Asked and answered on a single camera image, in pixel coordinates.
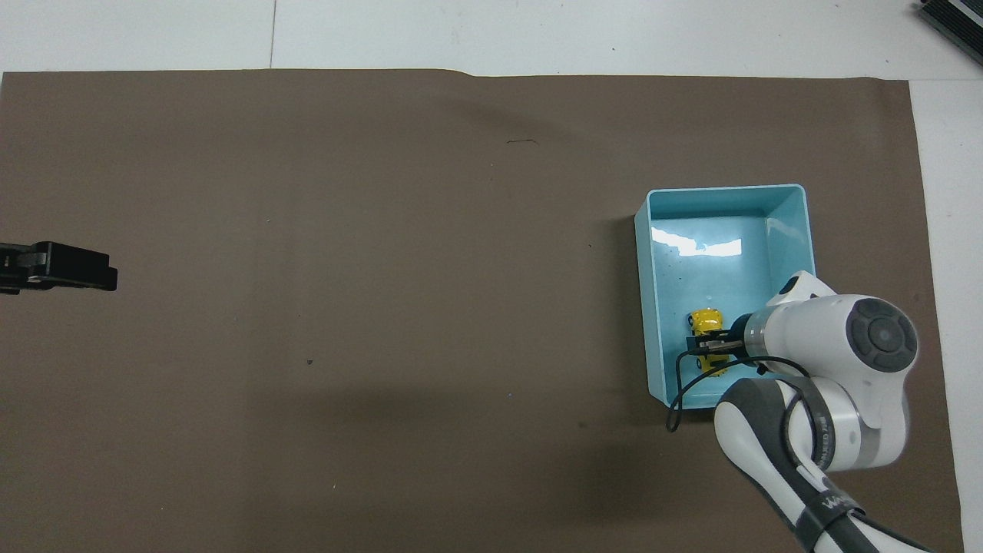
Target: yellow toy car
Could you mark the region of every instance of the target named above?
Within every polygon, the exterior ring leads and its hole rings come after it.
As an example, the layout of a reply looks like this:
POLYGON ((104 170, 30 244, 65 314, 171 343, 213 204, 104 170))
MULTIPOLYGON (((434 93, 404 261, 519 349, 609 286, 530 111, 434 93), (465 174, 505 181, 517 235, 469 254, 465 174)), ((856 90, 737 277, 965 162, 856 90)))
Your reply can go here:
MULTIPOLYGON (((719 309, 709 307, 707 309, 699 309, 689 314, 689 326, 693 329, 694 336, 705 336, 711 331, 723 329, 723 315, 719 309)), ((729 358, 729 355, 720 354, 699 355, 697 356, 697 363, 701 371, 707 372, 718 365, 723 365, 729 358)), ((718 377, 725 372, 727 372, 727 369, 710 375, 710 378, 718 377)))

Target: cable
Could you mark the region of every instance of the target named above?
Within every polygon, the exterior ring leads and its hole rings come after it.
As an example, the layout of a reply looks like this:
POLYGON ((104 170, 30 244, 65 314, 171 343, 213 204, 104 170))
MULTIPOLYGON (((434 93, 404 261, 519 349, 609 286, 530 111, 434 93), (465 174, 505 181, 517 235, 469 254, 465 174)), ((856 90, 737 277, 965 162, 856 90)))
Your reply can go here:
POLYGON ((799 460, 798 455, 795 454, 795 450, 792 448, 792 441, 788 436, 788 422, 792 417, 792 412, 795 410, 795 406, 802 401, 802 392, 794 386, 792 389, 795 390, 795 394, 788 402, 788 405, 785 406, 785 411, 781 414, 781 444, 785 447, 785 454, 792 460, 792 464, 798 467, 802 465, 802 461, 799 460))
POLYGON ((676 394, 675 399, 673 399, 672 403, 669 404, 669 411, 665 414, 665 430, 669 432, 675 432, 676 429, 679 428, 679 423, 682 422, 683 395, 689 392, 690 389, 692 389, 694 386, 699 384, 703 379, 713 376, 721 372, 723 369, 732 367, 734 365, 740 365, 743 363, 759 363, 762 361, 773 361, 776 363, 787 365, 798 371, 802 376, 809 378, 809 372, 806 371, 805 368, 802 367, 802 365, 799 365, 798 363, 792 361, 791 359, 785 359, 784 357, 775 357, 774 355, 753 355, 750 357, 741 357, 740 359, 727 361, 723 365, 718 365, 710 369, 709 371, 700 374, 693 380, 689 381, 689 384, 687 384, 685 387, 679 388, 679 386, 682 384, 682 372, 679 366, 682 363, 683 357, 685 357, 686 355, 702 354, 704 351, 706 351, 706 348, 690 349, 687 351, 683 351, 682 353, 679 354, 678 357, 676 357, 676 362, 675 362, 676 386, 677 389, 679 390, 679 393, 676 394))

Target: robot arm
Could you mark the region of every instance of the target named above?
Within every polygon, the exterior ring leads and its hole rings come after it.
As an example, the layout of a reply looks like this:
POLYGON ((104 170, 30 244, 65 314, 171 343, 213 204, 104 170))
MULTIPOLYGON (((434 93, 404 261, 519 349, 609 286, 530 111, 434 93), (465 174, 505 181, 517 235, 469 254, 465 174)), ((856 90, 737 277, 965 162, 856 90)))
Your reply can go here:
POLYGON ((817 464, 841 462, 835 435, 850 421, 841 419, 847 413, 835 414, 829 405, 845 399, 842 388, 822 378, 743 379, 717 406, 717 439, 727 458, 770 500, 804 550, 927 551, 867 521, 856 502, 817 464))
POLYGON ((824 472, 887 464, 904 448, 903 384, 917 353, 907 317, 877 298, 834 294, 801 272, 765 309, 738 319, 726 340, 742 344, 738 357, 791 359, 809 372, 810 378, 739 380, 714 417, 727 458, 765 494, 803 549, 927 551, 869 521, 824 472))

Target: plastic tray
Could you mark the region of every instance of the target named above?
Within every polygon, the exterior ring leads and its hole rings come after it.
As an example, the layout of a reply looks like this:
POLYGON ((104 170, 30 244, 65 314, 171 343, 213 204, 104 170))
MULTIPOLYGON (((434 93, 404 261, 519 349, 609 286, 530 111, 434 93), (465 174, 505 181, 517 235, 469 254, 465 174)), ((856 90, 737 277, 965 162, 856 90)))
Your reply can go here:
MULTIPOLYGON (((805 191, 797 184, 653 190, 635 216, 649 393, 666 405, 678 392, 674 363, 692 333, 687 316, 714 307, 723 325, 765 306, 796 271, 814 274, 805 191)), ((682 382, 699 375, 695 357, 682 382)), ((731 367, 686 393, 684 407, 717 405, 756 371, 731 367)))

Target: brown tabletop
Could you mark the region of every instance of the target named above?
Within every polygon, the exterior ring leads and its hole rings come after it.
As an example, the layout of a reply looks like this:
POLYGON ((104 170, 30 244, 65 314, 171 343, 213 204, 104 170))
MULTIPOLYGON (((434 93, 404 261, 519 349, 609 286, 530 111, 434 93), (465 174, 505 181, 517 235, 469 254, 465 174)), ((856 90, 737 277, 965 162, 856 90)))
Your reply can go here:
POLYGON ((833 478, 959 551, 907 83, 8 73, 0 239, 120 282, 0 298, 0 549, 795 551, 662 428, 631 221, 786 182, 920 334, 902 458, 833 478))

